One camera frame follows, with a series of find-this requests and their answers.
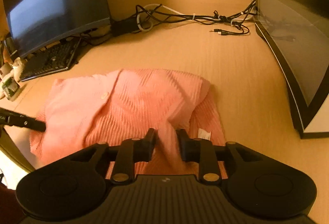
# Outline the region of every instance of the floor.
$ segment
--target floor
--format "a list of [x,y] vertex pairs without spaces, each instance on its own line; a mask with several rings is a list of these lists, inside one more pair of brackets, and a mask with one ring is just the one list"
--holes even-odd
[[5,177],[2,183],[5,184],[9,189],[16,189],[19,181],[27,175],[27,173],[14,164],[7,156],[0,151],[0,169],[4,173]]

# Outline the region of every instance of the clothing tag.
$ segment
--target clothing tag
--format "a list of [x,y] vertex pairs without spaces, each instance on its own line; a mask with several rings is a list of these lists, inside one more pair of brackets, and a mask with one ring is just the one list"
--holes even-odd
[[206,132],[203,129],[198,130],[198,138],[210,140],[211,132]]

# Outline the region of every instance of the power adapter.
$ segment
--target power adapter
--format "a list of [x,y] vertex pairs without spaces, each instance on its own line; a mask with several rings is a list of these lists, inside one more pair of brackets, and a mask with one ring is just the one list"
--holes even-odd
[[111,33],[113,36],[131,33],[139,30],[136,17],[127,18],[121,21],[114,21],[111,24]]

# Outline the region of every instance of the pink knit shirt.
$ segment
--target pink knit shirt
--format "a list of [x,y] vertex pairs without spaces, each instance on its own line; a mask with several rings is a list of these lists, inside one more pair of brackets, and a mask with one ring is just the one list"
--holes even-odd
[[198,164],[181,160],[175,130],[196,138],[201,128],[211,132],[214,145],[224,145],[209,87],[196,75],[150,69],[56,80],[38,116],[47,130],[31,132],[31,152],[49,164],[100,141],[119,145],[143,138],[155,128],[152,160],[137,163],[136,174],[197,174]]

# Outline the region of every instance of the black keyboard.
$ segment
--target black keyboard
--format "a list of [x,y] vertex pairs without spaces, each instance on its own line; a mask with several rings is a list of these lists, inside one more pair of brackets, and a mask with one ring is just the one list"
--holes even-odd
[[44,51],[39,51],[26,63],[21,74],[21,81],[61,72],[71,68],[79,38],[59,43]]

